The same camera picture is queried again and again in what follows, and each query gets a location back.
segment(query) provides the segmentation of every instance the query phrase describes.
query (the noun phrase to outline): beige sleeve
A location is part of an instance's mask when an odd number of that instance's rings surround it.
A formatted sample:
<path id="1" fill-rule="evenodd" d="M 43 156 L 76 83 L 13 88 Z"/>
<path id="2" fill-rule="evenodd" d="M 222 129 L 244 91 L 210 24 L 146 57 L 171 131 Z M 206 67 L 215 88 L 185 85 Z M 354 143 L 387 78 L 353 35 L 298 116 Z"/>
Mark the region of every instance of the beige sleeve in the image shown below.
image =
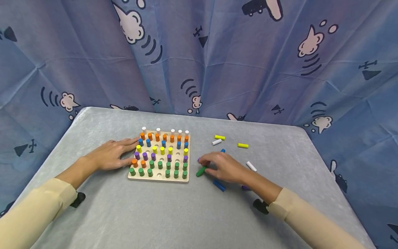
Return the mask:
<path id="1" fill-rule="evenodd" d="M 268 211 L 285 221 L 312 248 L 364 248 L 351 235 L 287 188 L 282 189 Z"/>
<path id="2" fill-rule="evenodd" d="M 76 198 L 72 185 L 56 178 L 33 189 L 0 219 L 0 248 L 30 248 Z"/>

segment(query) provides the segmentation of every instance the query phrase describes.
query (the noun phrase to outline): purple peg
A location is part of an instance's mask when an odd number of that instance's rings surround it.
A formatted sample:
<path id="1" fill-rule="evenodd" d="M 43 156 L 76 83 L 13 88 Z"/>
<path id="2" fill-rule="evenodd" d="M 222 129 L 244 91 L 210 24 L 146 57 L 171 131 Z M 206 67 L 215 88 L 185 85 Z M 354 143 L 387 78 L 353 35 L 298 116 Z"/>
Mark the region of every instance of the purple peg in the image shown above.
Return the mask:
<path id="1" fill-rule="evenodd" d="M 251 189 L 250 188 L 248 188 L 247 186 L 245 186 L 245 185 L 242 185 L 242 190 L 245 190 L 245 191 L 251 191 Z"/>

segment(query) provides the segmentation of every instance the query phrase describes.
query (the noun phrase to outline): black clamp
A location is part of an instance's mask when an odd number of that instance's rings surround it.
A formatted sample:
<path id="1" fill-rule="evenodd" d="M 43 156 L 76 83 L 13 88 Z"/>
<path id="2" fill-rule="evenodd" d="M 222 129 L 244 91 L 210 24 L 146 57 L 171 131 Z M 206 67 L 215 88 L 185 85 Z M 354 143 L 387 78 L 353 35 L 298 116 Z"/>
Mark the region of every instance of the black clamp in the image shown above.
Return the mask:
<path id="1" fill-rule="evenodd" d="M 86 195 L 84 193 L 78 192 L 76 200 L 70 206 L 73 208 L 77 208 L 80 205 L 80 203 L 82 203 L 85 200 L 85 198 Z"/>
<path id="2" fill-rule="evenodd" d="M 268 205 L 264 201 L 261 201 L 260 199 L 256 199 L 253 202 L 253 207 L 265 215 L 269 214 L 267 210 Z"/>

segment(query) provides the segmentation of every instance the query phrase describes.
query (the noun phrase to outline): right hand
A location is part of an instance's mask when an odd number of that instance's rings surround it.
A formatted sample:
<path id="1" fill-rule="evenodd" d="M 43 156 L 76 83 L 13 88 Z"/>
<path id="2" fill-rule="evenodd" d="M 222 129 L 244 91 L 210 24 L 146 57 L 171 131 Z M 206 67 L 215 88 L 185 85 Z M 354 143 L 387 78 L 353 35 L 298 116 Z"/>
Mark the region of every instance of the right hand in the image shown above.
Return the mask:
<path id="1" fill-rule="evenodd" d="M 201 156 L 199 159 L 199 163 L 202 165 L 208 165 L 210 162 L 216 165 L 217 170 L 207 168 L 205 172 L 226 182 L 243 184 L 244 177 L 251 172 L 224 152 L 211 152 Z"/>

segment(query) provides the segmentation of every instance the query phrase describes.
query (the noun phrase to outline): white cloud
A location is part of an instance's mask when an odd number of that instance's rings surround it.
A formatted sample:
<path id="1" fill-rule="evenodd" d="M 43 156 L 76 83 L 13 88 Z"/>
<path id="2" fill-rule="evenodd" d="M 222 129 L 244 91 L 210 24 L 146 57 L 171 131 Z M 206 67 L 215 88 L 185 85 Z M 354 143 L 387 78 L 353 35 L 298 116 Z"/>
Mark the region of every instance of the white cloud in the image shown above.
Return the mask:
<path id="1" fill-rule="evenodd" d="M 322 33 L 316 33 L 314 26 L 310 26 L 307 38 L 298 46 L 298 56 L 304 57 L 305 55 L 311 55 L 318 50 L 318 44 L 323 41 L 324 35 Z"/>
<path id="2" fill-rule="evenodd" d="M 318 133 L 321 134 L 323 130 L 329 128 L 332 125 L 332 117 L 317 117 L 312 121 L 312 125 L 318 127 Z"/>
<path id="3" fill-rule="evenodd" d="M 200 102 L 200 95 L 192 97 L 192 108 L 199 109 L 202 106 L 202 102 Z"/>
<path id="4" fill-rule="evenodd" d="M 120 19 L 120 27 L 126 40 L 130 44 L 135 44 L 138 40 L 144 38 L 144 27 L 141 25 L 141 16 L 138 12 L 129 11 L 125 13 L 119 6 L 113 4 L 116 13 Z"/>
<path id="5" fill-rule="evenodd" d="M 80 106 L 78 103 L 75 102 L 74 95 L 67 92 L 62 93 L 62 99 L 59 101 L 59 104 L 63 108 L 65 108 L 67 112 L 71 112 L 73 111 L 74 107 Z"/>

